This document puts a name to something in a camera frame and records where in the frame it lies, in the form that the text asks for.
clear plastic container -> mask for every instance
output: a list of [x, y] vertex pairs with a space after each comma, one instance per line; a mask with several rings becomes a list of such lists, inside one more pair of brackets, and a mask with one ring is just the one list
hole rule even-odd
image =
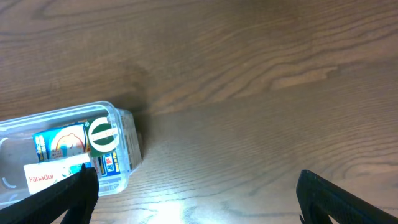
[[0, 122], [0, 209], [30, 196], [24, 165], [38, 163], [33, 134], [102, 116], [118, 129], [114, 137], [119, 138], [116, 154], [120, 174], [99, 180], [99, 196], [124, 190], [129, 176], [141, 163], [134, 120], [129, 111], [99, 101]]

brown wood grain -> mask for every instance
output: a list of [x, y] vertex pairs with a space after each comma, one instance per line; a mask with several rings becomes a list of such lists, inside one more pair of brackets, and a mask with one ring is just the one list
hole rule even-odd
[[301, 169], [398, 215], [397, 22], [387, 0], [3, 0], [0, 118], [137, 113], [143, 163], [92, 223], [298, 223]]

yellow and blue package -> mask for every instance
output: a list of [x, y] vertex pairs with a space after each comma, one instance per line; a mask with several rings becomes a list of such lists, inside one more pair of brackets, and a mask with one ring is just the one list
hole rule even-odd
[[39, 162], [90, 151], [83, 123], [53, 128], [33, 135]]
[[103, 177], [120, 174], [118, 157], [116, 152], [108, 153], [98, 157]]

